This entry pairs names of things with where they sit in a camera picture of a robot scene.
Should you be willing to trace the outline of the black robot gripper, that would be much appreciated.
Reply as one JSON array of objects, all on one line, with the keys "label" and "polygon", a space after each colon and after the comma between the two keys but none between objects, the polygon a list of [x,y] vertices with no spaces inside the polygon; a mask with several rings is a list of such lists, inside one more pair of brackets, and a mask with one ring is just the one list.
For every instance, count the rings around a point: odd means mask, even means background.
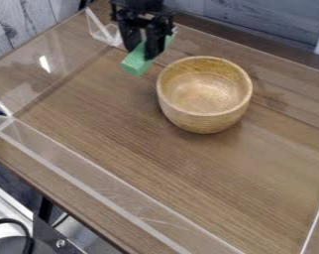
[{"label": "black robot gripper", "polygon": [[167,35],[174,34],[174,11],[164,0],[110,0],[111,19],[118,22],[123,44],[130,52],[142,43],[146,29],[146,59],[154,60],[166,49]]}]

